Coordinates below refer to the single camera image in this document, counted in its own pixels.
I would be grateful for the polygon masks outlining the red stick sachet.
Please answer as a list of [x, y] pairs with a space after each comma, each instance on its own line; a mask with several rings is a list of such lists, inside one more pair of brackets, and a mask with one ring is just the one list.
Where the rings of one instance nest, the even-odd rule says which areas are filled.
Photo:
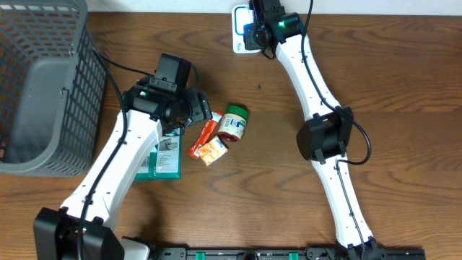
[[212, 118], [205, 123], [199, 138], [195, 141], [193, 146], [188, 151], [188, 154], [191, 157], [199, 159], [198, 149], [204, 146], [209, 141], [210, 136], [213, 134], [223, 115], [223, 112], [212, 111]]

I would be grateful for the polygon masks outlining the green lid jar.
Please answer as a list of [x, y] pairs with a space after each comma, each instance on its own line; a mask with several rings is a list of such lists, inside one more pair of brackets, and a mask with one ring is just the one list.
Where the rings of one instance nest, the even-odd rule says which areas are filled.
[[229, 142], [238, 142], [242, 139], [249, 112], [236, 105], [229, 105], [222, 117], [218, 136]]

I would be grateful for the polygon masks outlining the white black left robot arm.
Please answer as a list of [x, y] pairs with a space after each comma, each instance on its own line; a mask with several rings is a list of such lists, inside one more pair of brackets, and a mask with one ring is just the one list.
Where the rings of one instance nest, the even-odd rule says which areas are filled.
[[33, 231], [39, 259], [156, 259], [154, 246], [114, 230], [128, 190], [163, 135], [212, 117], [207, 96], [188, 79], [188, 60], [164, 53], [154, 74], [117, 91], [121, 111], [90, 171], [59, 209], [42, 208]]

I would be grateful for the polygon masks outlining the green white gloves package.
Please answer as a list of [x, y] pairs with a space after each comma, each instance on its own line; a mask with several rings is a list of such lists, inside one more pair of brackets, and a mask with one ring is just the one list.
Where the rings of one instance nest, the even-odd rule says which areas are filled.
[[182, 136], [180, 129], [172, 130], [160, 139], [142, 162], [135, 181], [180, 179]]

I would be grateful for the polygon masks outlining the orange tissue pack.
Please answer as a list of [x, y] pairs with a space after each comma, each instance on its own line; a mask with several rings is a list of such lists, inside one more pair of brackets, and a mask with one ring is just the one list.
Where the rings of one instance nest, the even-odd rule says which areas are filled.
[[227, 145], [218, 137], [215, 136], [204, 146], [198, 149], [198, 154], [206, 166], [221, 158], [228, 152]]

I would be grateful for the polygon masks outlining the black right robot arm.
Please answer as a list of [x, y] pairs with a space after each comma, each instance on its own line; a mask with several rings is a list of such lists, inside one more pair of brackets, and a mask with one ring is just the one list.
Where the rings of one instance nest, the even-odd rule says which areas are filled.
[[366, 132], [354, 120], [352, 109], [342, 107], [325, 83], [310, 47], [310, 21], [286, 12], [279, 1], [249, 1], [247, 8], [253, 18], [243, 27], [245, 48], [277, 59], [300, 100], [305, 122], [297, 133], [297, 146], [323, 184], [341, 256], [364, 259], [373, 235], [349, 176], [352, 161], [347, 158], [347, 146], [353, 128], [361, 135]]

